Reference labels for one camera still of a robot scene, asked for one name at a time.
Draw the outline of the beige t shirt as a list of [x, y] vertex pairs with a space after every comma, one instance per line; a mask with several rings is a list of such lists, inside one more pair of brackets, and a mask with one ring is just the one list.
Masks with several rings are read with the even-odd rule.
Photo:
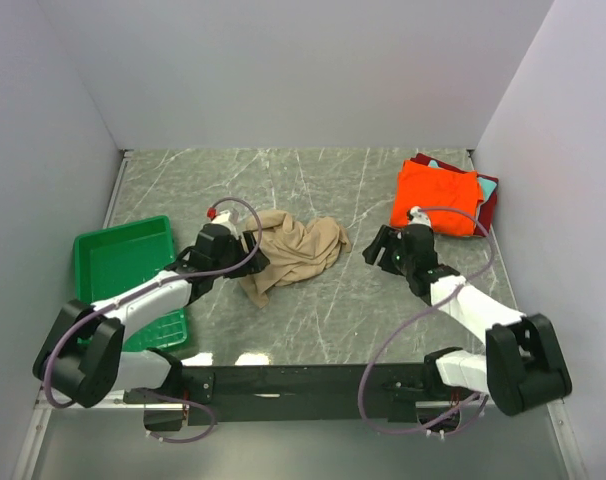
[[332, 267], [352, 244], [347, 229], [332, 217], [318, 217], [304, 224], [283, 210], [263, 210], [244, 223], [260, 243], [269, 265], [246, 276], [240, 286], [257, 307], [269, 303], [268, 291], [318, 276]]

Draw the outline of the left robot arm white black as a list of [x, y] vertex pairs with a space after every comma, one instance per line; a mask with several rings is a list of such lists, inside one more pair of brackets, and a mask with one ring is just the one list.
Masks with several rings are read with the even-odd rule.
[[208, 293], [216, 279], [261, 272], [268, 260], [261, 232], [236, 233], [227, 224], [209, 223], [193, 246], [151, 280], [122, 294], [86, 304], [62, 306], [33, 366], [46, 398], [56, 408], [89, 408], [114, 390], [146, 389], [159, 401], [176, 399], [183, 388], [180, 361], [158, 350], [127, 353], [124, 343], [167, 313]]

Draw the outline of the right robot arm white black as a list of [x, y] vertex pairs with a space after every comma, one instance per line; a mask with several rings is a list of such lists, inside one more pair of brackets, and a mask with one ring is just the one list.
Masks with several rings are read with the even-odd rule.
[[363, 258], [404, 277], [415, 296], [456, 320], [484, 346], [481, 354], [451, 347], [426, 355], [419, 386], [430, 397], [443, 399], [455, 388], [467, 389], [488, 395], [502, 413], [515, 416], [571, 394], [572, 380], [551, 321], [499, 303], [441, 263], [431, 227], [384, 225]]

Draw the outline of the orange folded t shirt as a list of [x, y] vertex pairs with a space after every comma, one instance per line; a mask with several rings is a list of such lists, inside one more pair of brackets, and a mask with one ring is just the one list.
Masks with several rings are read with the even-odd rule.
[[476, 171], [458, 173], [406, 160], [397, 177], [389, 224], [406, 226], [407, 213], [413, 207], [450, 207], [476, 217], [483, 200]]

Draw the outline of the dark red folded t shirt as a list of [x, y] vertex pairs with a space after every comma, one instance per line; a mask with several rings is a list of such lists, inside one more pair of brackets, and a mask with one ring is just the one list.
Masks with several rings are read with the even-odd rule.
[[[451, 170], [451, 171], [455, 171], [458, 173], [468, 172], [468, 171], [462, 170], [458, 167], [455, 167], [453, 165], [450, 165], [448, 163], [445, 163], [444, 161], [441, 161], [439, 159], [430, 157], [423, 153], [418, 153], [414, 158], [411, 159], [411, 161], [414, 161], [414, 162], [422, 164], [422, 165], [428, 165], [428, 162], [430, 160], [436, 160], [439, 164], [441, 164], [443, 166], [443, 169], [446, 169], [446, 170]], [[480, 174], [480, 175], [482, 177], [494, 180], [497, 182], [497, 184], [499, 184], [498, 179], [495, 177], [487, 176], [484, 174]], [[478, 209], [477, 209], [477, 214], [476, 214], [475, 218], [486, 230], [490, 229], [491, 222], [493, 219], [494, 209], [496, 207], [497, 200], [498, 200], [497, 191], [498, 191], [498, 186], [497, 186], [496, 190], [494, 191], [494, 193], [489, 198], [489, 200], [487, 202], [485, 202], [483, 200], [483, 202], [478, 206]], [[438, 233], [442, 233], [442, 234], [450, 235], [450, 236], [457, 236], [457, 237], [472, 237], [472, 236], [485, 237], [485, 234], [481, 232], [480, 227], [476, 223], [474, 223], [472, 220], [469, 220], [467, 217], [465, 217], [463, 215], [451, 213], [451, 212], [439, 211], [439, 212], [430, 213], [429, 216], [430, 216], [430, 219], [433, 221], [432, 225], [433, 225], [434, 229]]]

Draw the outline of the teal folded t shirt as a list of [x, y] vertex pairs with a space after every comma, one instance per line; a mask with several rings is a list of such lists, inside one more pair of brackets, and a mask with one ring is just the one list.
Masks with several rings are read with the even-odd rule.
[[[430, 160], [428, 166], [431, 168], [443, 169], [443, 166], [436, 160]], [[496, 181], [482, 177], [480, 174], [477, 175], [477, 181], [482, 189], [484, 201], [487, 202], [496, 190], [498, 184]]]

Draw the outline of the green plastic tray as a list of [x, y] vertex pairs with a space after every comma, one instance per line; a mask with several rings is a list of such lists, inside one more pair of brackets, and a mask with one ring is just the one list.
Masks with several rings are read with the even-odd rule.
[[[166, 216], [82, 234], [74, 241], [76, 298], [90, 304], [121, 294], [150, 280], [175, 257]], [[179, 309], [133, 334], [123, 350], [168, 350], [187, 340], [186, 315]]]

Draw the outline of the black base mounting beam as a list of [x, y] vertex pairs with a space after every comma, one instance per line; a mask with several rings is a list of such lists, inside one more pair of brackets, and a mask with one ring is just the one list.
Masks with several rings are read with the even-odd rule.
[[[358, 391], [365, 366], [184, 366], [158, 389], [128, 386], [128, 404], [157, 403], [155, 394], [199, 403], [184, 408], [189, 426], [267, 421], [353, 420], [360, 417]], [[366, 381], [363, 406], [371, 419], [414, 423], [420, 402], [462, 400], [471, 392], [438, 380], [421, 363], [377, 364]]]

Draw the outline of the aluminium frame rail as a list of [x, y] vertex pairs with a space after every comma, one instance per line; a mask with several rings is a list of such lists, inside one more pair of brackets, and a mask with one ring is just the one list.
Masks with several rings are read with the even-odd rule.
[[[123, 397], [123, 391], [110, 393], [106, 400], [100, 401], [97, 406], [89, 409], [89, 412], [120, 412], [126, 410], [142, 410], [145, 407], [144, 404], [127, 404]], [[54, 411], [55, 408], [45, 400], [44, 394], [40, 392], [35, 400], [27, 434], [16, 461], [11, 479], [29, 480], [33, 478], [39, 457], [45, 451], [44, 444], [46, 436], [48, 431], [52, 430], [50, 423], [52, 421]]]

